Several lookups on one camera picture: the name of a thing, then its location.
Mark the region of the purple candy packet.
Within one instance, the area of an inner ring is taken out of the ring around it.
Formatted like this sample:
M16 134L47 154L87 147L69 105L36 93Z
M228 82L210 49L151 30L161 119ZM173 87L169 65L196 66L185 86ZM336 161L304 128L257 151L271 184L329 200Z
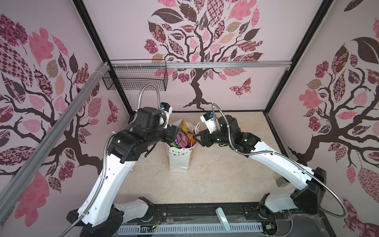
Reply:
M177 136L176 136L176 147L179 149L184 149L184 148L190 148L191 147L191 142L190 138L188 135L182 131L180 131Z

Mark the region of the orange snack packet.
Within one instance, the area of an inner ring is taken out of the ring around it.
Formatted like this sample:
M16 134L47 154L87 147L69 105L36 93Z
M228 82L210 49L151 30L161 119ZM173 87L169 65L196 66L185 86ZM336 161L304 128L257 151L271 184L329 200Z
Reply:
M196 144L196 141L193 138L193 135L189 135L190 147L193 147Z

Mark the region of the orange skittles style packet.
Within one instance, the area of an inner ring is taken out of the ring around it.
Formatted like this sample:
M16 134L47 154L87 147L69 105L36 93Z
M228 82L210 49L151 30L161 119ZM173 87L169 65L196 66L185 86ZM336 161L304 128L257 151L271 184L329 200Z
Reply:
M184 119L181 120L180 129L182 132L187 133L187 134L193 135L194 133L194 126L190 122Z

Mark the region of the white paper gift bag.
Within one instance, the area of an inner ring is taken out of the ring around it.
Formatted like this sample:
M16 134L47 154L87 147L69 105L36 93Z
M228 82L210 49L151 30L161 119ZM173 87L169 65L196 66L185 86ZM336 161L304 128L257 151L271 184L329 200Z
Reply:
M177 126L180 129L181 120L174 122L172 125ZM193 136L198 132L199 123L194 126ZM194 155L194 149L196 144L190 148L179 149L176 147L176 143L165 144L165 150L168 157L170 172L188 172L191 159Z

